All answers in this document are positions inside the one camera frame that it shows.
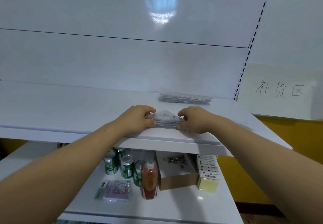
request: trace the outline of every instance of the open cardboard box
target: open cardboard box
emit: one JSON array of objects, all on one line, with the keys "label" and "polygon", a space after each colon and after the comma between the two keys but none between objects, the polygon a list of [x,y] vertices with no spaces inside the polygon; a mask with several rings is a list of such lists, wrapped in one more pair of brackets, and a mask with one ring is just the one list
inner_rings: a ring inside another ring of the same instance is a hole
[{"label": "open cardboard box", "polygon": [[[186,164],[168,163],[167,157],[184,155]],[[187,187],[197,184],[198,169],[191,156],[185,153],[155,152],[155,161],[158,166],[158,185],[160,190]]]}]

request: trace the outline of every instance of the purple package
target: purple package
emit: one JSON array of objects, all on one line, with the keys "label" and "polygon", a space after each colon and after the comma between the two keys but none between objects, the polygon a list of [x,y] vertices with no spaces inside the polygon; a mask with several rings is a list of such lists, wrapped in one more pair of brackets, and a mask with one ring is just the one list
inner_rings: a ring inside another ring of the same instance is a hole
[{"label": "purple package", "polygon": [[110,181],[107,185],[107,191],[105,192],[103,199],[107,201],[127,201],[131,190],[131,181],[129,180],[117,180]]}]

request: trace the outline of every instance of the paper sign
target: paper sign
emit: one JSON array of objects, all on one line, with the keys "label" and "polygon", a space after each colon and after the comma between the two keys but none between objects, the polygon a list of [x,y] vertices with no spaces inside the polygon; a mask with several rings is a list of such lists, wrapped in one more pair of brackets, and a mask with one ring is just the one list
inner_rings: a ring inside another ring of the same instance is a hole
[{"label": "paper sign", "polygon": [[323,107],[313,106],[313,102],[321,103],[314,99],[321,75],[318,71],[248,64],[237,101],[257,115],[320,119]]}]

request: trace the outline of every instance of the can lid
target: can lid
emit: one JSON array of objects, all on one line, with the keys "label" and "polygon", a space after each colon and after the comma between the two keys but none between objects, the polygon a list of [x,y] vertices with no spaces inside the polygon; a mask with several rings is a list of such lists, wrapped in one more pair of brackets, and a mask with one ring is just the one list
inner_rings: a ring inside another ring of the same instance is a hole
[{"label": "can lid", "polygon": [[110,150],[104,157],[105,158],[113,158],[116,155],[114,150]]},{"label": "can lid", "polygon": [[153,160],[152,158],[150,158],[150,159],[148,159],[146,161],[146,166],[147,166],[148,169],[152,169],[152,168],[154,168],[155,163],[156,163],[155,160]]},{"label": "can lid", "polygon": [[126,154],[121,158],[121,163],[123,165],[131,165],[133,162],[133,157],[130,154]]},{"label": "can lid", "polygon": [[136,167],[137,170],[142,170],[144,165],[145,165],[145,161],[143,161],[143,160],[138,160],[135,163],[135,167]]}]

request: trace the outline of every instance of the stack of plastic packages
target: stack of plastic packages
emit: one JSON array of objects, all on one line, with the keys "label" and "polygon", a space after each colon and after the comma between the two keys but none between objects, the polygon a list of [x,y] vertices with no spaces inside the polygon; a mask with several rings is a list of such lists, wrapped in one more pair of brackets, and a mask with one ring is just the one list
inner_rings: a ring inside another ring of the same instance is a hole
[{"label": "stack of plastic packages", "polygon": [[190,103],[196,105],[210,105],[212,98],[209,96],[191,95],[178,92],[162,91],[158,100],[165,103]]},{"label": "stack of plastic packages", "polygon": [[156,121],[156,125],[154,127],[168,129],[177,129],[178,124],[185,121],[181,117],[176,116],[167,110],[147,115],[145,118],[154,119]]}]

